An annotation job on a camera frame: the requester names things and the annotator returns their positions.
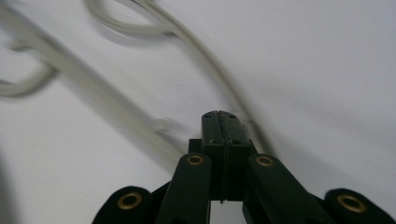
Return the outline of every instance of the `white surface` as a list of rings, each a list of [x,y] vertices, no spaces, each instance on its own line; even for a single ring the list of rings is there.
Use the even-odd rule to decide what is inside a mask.
[[[309,191],[323,197],[328,189],[354,189],[396,217],[394,2],[158,4],[230,70],[280,159]],[[172,36],[114,34],[80,1],[12,6],[116,85],[153,126],[168,120],[165,134],[181,148],[199,137],[202,114],[229,110]],[[147,22],[117,2],[108,7],[121,20]],[[4,31],[0,37],[7,42]],[[0,50],[0,78],[17,80],[36,66]],[[32,96],[0,100],[0,162],[18,223],[90,223],[116,189],[154,190],[171,177],[80,98],[60,75]],[[227,209],[243,222],[239,209]],[[221,216],[212,213],[212,223],[230,223]]]

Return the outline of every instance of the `white backdrop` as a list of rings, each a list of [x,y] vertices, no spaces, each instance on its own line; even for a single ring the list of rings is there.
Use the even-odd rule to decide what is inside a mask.
[[[395,2],[157,3],[229,70],[308,191],[322,198],[329,189],[354,189],[396,217]],[[115,34],[77,0],[10,5],[116,86],[153,126],[164,119],[165,137],[179,148],[200,136],[205,112],[230,110],[172,36]],[[118,2],[106,6],[123,21],[151,21]],[[4,46],[11,36],[0,32]],[[0,48],[0,78],[28,77],[36,57]],[[154,190],[172,176],[75,92],[60,74],[35,94],[0,99],[0,183],[13,223],[90,223],[115,190]],[[212,218],[244,223],[234,203],[214,204]]]

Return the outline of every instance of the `brass ring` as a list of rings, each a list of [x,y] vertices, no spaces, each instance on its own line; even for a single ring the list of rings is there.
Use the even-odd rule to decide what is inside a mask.
[[[256,162],[263,166],[272,166],[274,165],[274,161],[267,156],[260,156],[256,159]]]
[[[347,200],[353,201],[354,203],[356,203],[356,205],[351,205],[347,203]],[[337,201],[347,210],[352,212],[363,213],[367,210],[366,205],[361,200],[347,194],[338,195]]]
[[[125,199],[127,199],[129,197],[134,197],[135,201],[133,203],[125,202]],[[142,203],[142,195],[140,195],[138,192],[131,192],[131,193],[122,195],[119,198],[117,205],[122,210],[130,210],[130,209],[136,208],[141,203]]]
[[[204,158],[201,156],[190,156],[187,158],[187,162],[191,165],[199,165],[204,163]]]

